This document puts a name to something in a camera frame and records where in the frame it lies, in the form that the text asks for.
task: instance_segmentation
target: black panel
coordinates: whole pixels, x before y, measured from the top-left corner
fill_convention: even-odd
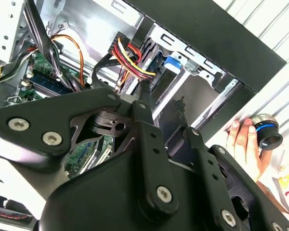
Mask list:
[[[217,109],[214,114],[207,120],[206,124],[197,129],[202,134],[204,142],[207,142],[222,126],[225,125],[245,104],[254,96],[255,92],[247,86],[240,84],[233,95]]]
[[[211,0],[125,0],[259,92],[285,61]]]

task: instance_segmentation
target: metal bracket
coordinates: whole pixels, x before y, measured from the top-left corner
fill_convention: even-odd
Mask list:
[[[63,10],[66,0],[44,0],[40,17],[43,20],[48,36],[52,35],[53,27],[59,13]]]
[[[211,63],[207,58],[194,51],[192,48],[187,46],[181,40],[177,39],[171,33],[165,29],[154,24],[148,36],[160,46],[163,46],[169,51],[178,51],[187,58],[193,60],[198,65],[202,66],[204,69],[215,75],[217,72],[225,74],[225,72],[218,66]]]

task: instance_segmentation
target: motherboard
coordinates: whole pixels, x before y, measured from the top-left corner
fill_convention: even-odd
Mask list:
[[[65,66],[62,66],[61,69],[69,72],[75,79],[79,79],[78,72]],[[60,83],[53,67],[45,60],[43,55],[36,52],[28,62],[26,74],[19,83],[16,96],[18,99],[17,103],[26,103],[72,92]],[[99,142],[89,142],[81,144],[70,151],[64,160],[68,177],[70,179],[74,178],[105,161],[111,154],[112,142],[112,137],[104,136],[100,145]]]

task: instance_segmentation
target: orange wire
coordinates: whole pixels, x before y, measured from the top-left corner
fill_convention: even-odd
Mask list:
[[[57,38],[66,38],[70,41],[72,41],[75,46],[77,47],[78,51],[79,51],[79,56],[80,56],[80,72],[79,72],[79,79],[80,79],[80,84],[84,87],[85,86],[85,82],[83,79],[83,66],[84,66],[84,61],[83,61],[83,54],[82,51],[80,49],[80,46],[76,43],[76,41],[70,37],[69,35],[56,35],[52,38],[52,40],[57,40]]]
[[[139,59],[137,60],[137,62],[139,62],[141,60],[141,57],[142,57],[141,51],[139,49],[133,47],[130,43],[128,44],[128,47],[131,48],[139,56]]]
[[[125,72],[124,73],[124,76],[123,76],[123,79],[122,79],[122,82],[121,82],[121,84],[120,84],[120,86],[119,87],[121,87],[122,86],[122,84],[127,80],[127,77],[129,76],[129,72]]]

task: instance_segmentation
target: silver screw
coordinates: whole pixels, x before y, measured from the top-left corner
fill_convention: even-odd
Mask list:
[[[25,131],[30,127],[28,121],[20,118],[11,119],[8,125],[14,131]]]
[[[283,229],[275,222],[272,222],[272,226],[275,231],[283,231]]]
[[[116,97],[113,94],[108,94],[107,96],[112,100],[116,100]]]
[[[225,150],[222,149],[222,148],[218,148],[218,151],[219,151],[221,154],[226,154]]]
[[[228,212],[227,210],[222,210],[222,217],[224,219],[224,221],[226,221],[226,223],[231,226],[231,227],[234,227],[236,226],[236,220],[234,218],[234,216]]]
[[[162,202],[170,203],[172,201],[171,192],[169,191],[169,189],[167,189],[164,186],[159,186],[158,187],[157,194],[158,194],[159,199],[162,200]]]
[[[196,136],[199,136],[199,133],[197,132],[197,130],[193,129],[193,133],[194,133]]]
[[[139,104],[143,109],[146,109],[146,106],[142,103]]]
[[[46,132],[43,135],[42,139],[44,143],[49,146],[58,146],[59,144],[62,143],[62,137],[54,131]]]

